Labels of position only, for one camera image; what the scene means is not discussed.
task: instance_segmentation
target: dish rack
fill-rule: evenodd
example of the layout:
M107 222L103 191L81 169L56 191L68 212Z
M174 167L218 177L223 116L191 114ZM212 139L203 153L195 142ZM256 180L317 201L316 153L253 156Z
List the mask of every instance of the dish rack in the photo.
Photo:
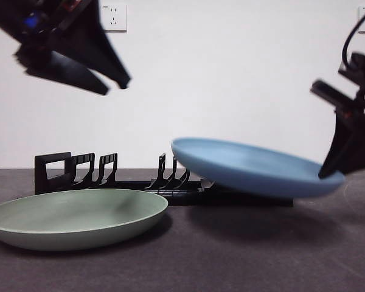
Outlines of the dish rack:
M46 164L64 161L64 174L47 177ZM89 162L86 175L76 180L77 166ZM39 155L35 157L35 194L79 189L131 189L157 193L169 202L170 206L208 205L247 205L247 206L285 206L292 207L293 199L267 198L252 193L227 188L206 179L190 180L190 171L185 169L182 176L176 177L177 160L173 158L172 173L165 174L166 155L158 158L158 175L150 181L117 181L117 153L101 156L99 174L93 180L95 153L72 156L71 152ZM105 166L113 164L112 172L105 178Z

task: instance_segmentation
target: cable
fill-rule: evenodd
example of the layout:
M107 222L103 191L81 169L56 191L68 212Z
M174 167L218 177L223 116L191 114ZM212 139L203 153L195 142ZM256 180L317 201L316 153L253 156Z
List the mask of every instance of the cable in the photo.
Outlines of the cable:
M342 61L347 69L353 69L349 62L347 61L347 48L349 47L350 41L352 40L356 31L360 28L362 23L365 22L365 15L357 22L353 30L350 32L349 36L347 37L342 50Z

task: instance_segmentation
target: green plate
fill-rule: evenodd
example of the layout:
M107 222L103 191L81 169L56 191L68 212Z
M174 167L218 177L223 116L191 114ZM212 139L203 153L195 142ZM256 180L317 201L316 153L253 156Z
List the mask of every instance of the green plate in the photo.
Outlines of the green plate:
M39 251L121 242L154 226L168 201L138 190L72 190L0 204L0 240Z

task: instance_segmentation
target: dark gray table surface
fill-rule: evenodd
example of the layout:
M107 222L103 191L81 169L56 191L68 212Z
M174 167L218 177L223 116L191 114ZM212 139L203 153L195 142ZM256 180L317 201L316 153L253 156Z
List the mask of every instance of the dark gray table surface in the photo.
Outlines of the dark gray table surface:
M0 170L0 203L29 195L33 170ZM0 242L2 291L365 291L365 171L294 207L169 207L145 234L89 251Z

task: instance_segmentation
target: blue light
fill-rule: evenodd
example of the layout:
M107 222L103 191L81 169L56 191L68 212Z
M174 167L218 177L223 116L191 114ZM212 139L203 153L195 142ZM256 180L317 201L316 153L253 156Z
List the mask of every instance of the blue light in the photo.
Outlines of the blue light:
M39 23L39 17L36 13L31 14L31 16L27 17L24 20L24 23L26 26L28 26L30 29L36 28L36 26Z

